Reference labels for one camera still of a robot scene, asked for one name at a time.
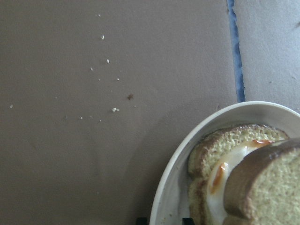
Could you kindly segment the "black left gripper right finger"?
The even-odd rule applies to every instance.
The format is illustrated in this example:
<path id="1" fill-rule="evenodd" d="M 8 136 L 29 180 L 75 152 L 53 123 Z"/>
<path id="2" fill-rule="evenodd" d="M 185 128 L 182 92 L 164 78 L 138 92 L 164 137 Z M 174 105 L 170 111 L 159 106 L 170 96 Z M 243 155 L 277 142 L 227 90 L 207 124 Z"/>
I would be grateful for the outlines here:
<path id="1" fill-rule="evenodd" d="M 184 217 L 182 219 L 182 225 L 195 225 L 194 220 L 190 217 Z"/>

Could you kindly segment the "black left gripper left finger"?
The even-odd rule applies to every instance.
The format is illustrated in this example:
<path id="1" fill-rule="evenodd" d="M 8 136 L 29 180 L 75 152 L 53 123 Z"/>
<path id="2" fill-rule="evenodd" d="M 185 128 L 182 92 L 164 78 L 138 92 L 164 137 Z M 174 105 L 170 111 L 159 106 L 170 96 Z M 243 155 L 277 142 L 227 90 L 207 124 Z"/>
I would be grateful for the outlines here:
<path id="1" fill-rule="evenodd" d="M 148 225 L 148 218 L 147 217 L 138 217 L 136 219 L 136 225 Z"/>

